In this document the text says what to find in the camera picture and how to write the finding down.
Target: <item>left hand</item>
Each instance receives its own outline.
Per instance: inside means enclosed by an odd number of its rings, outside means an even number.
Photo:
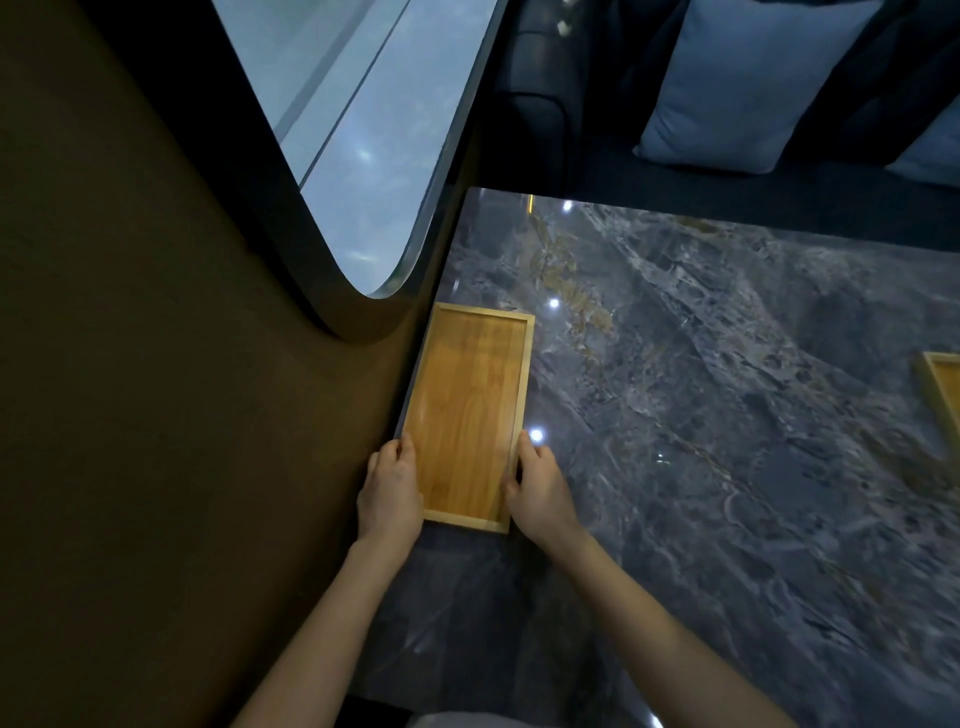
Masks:
[[[423,527],[413,438],[391,440],[367,461],[367,480],[357,497],[358,543],[372,545],[399,569]]]

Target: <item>tray rim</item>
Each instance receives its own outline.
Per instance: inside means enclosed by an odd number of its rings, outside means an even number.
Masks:
[[[937,366],[960,367],[960,354],[946,352],[921,352],[917,357],[926,403],[933,409],[944,431],[944,439],[953,457],[953,479],[960,487],[960,411],[950,404],[943,383],[937,376]]]
[[[533,355],[534,345],[534,326],[537,317],[532,313],[522,313],[521,311],[501,311],[497,308],[485,308],[475,305],[460,305],[458,303],[440,303],[435,302],[430,309],[430,320],[427,322],[426,335],[423,337],[423,346],[420,349],[420,357],[429,350],[430,337],[433,334],[433,318],[438,310],[454,311],[457,313],[474,314],[477,316],[493,316],[495,318],[513,319],[523,321],[526,324],[523,339],[523,358],[520,361],[520,377],[516,388],[516,407],[514,409],[514,429],[511,435],[510,444],[510,467],[516,469],[516,447],[520,436],[520,430],[523,428],[523,415],[527,404],[527,384],[530,380],[530,359]],[[417,373],[414,375],[414,384],[410,389],[410,399],[413,399],[413,393],[417,391],[417,385],[420,383],[422,367],[417,363]],[[403,425],[401,432],[406,431],[408,413],[404,412]],[[507,511],[506,518],[503,521],[494,521],[490,519],[478,519],[473,516],[461,516],[456,513],[446,513],[433,509],[425,509],[423,517],[428,521],[448,523],[450,525],[459,525],[465,528],[473,528],[481,531],[491,531],[494,533],[508,533],[510,531],[510,512]]]

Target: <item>right hand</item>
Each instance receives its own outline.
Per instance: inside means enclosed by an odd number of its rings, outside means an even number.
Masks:
[[[507,508],[524,535],[556,560],[565,556],[586,535],[577,521],[570,489],[557,466],[553,451],[534,448],[526,430],[517,444],[522,482],[513,473],[503,476]]]

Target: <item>brown wall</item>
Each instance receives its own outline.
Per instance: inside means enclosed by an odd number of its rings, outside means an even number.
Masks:
[[[320,332],[74,5],[0,43],[0,722],[202,724],[339,563],[426,300]]]

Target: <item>forearm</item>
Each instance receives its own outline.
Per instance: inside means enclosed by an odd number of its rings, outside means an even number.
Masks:
[[[769,698],[671,617],[586,531],[554,551],[551,557],[592,608],[664,725],[794,725]]]
[[[323,728],[340,711],[373,615],[398,565],[358,541],[234,728]]]

